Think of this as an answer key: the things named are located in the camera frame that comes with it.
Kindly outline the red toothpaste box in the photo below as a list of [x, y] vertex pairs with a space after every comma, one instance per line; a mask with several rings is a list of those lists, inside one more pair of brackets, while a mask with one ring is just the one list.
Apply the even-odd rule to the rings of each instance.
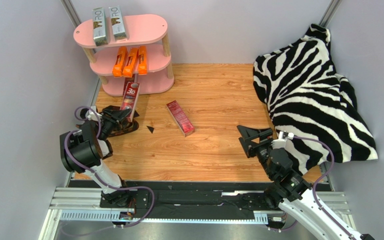
[[130, 114], [126, 117], [129, 122], [132, 122], [134, 119], [136, 105], [140, 95], [139, 93], [140, 84], [138, 82], [128, 81], [125, 85], [120, 110], [131, 110]]
[[130, 82], [135, 81], [135, 76], [133, 75], [132, 77], [125, 77], [124, 78], [124, 87], [126, 87]]
[[166, 107], [184, 137], [187, 137], [195, 132], [194, 125], [191, 123], [190, 119], [176, 100], [167, 103]]

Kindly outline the red toothpaste box back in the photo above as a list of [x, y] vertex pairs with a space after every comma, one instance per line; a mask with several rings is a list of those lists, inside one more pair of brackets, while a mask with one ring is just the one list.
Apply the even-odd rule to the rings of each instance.
[[126, 87], [130, 82], [135, 81], [135, 76], [133, 75], [132, 77], [125, 77], [124, 78], [124, 87]]

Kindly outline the orange toothpaste box diagonal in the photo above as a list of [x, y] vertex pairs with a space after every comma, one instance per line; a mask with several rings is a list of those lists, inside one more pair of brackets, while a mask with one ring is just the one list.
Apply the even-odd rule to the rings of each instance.
[[139, 48], [133, 47], [129, 50], [125, 65], [122, 70], [122, 76], [131, 78], [136, 68], [138, 60]]

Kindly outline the red toothpaste box front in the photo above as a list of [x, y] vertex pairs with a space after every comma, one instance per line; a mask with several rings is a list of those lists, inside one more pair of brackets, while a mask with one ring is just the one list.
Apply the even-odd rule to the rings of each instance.
[[166, 107], [184, 137], [187, 137], [195, 132], [194, 125], [191, 123], [190, 119], [176, 100], [167, 103]]

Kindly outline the orange toothpaste box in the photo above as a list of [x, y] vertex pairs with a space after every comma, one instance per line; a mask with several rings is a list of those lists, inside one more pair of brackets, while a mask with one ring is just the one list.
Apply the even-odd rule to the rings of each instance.
[[123, 69], [125, 65], [126, 58], [128, 56], [128, 50], [126, 46], [120, 46], [117, 50], [116, 61], [112, 68], [112, 75], [114, 77], [122, 77]]
[[148, 73], [147, 47], [142, 45], [138, 48], [138, 74], [146, 75]]

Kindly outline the teal silver toothpaste box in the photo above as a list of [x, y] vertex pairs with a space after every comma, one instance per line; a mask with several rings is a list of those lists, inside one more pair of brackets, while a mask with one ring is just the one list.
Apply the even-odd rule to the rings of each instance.
[[93, 23], [93, 40], [97, 47], [107, 45], [108, 28], [105, 9], [103, 7], [94, 8], [92, 10], [92, 23]]

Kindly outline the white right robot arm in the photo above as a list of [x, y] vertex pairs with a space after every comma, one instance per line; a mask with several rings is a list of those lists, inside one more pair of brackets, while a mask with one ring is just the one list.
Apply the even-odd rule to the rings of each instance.
[[271, 128], [256, 129], [238, 125], [239, 142], [248, 158], [256, 157], [272, 183], [264, 191], [267, 205], [292, 216], [318, 240], [371, 240], [344, 222], [318, 197], [316, 187], [293, 169], [286, 151], [292, 132], [280, 131], [273, 138]]

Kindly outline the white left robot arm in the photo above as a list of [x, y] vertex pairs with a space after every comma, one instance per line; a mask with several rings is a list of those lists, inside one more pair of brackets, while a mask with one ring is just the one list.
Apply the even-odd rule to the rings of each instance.
[[77, 130], [59, 136], [60, 158], [68, 172], [85, 174], [101, 188], [101, 197], [119, 207], [128, 207], [133, 200], [130, 189], [122, 178], [112, 172], [104, 159], [113, 155], [108, 137], [131, 109], [97, 113], [89, 106], [75, 109], [74, 116], [84, 121]]

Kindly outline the pink three-tier shelf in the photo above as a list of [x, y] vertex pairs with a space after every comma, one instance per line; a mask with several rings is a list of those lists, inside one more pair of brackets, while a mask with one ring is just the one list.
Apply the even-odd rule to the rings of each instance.
[[168, 91], [174, 85], [175, 79], [167, 21], [156, 14], [139, 14], [124, 16], [123, 22], [128, 39], [115, 40], [110, 28], [108, 44], [102, 46], [95, 45], [91, 19], [81, 23], [73, 32], [73, 39], [84, 50], [91, 70], [101, 80], [102, 89], [107, 95], [122, 96], [125, 79], [115, 77], [112, 73], [118, 48], [145, 46], [147, 74], [137, 74], [135, 78], [140, 84], [139, 93], [146, 95]]

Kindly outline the small black triangle piece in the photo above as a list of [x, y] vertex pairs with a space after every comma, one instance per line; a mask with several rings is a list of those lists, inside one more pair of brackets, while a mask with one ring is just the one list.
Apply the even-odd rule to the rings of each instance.
[[155, 131], [155, 128], [152, 127], [152, 126], [147, 126], [147, 128], [148, 128], [148, 130], [149, 130], [151, 133], [153, 133], [153, 132]]

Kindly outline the zebra print cloth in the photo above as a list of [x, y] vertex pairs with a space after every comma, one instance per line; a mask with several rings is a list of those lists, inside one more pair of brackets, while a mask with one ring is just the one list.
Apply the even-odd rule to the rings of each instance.
[[299, 174], [329, 161], [378, 159], [355, 89], [336, 70], [329, 29], [311, 24], [297, 41], [259, 55], [252, 74], [276, 131], [295, 134], [286, 151]]

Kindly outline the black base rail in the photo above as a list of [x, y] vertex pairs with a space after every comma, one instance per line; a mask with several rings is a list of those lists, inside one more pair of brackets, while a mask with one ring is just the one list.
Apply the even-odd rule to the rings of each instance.
[[58, 187], [50, 208], [66, 220], [114, 223], [267, 224], [281, 222], [282, 210], [267, 203], [267, 182], [129, 181], [129, 203], [109, 203], [91, 180]]

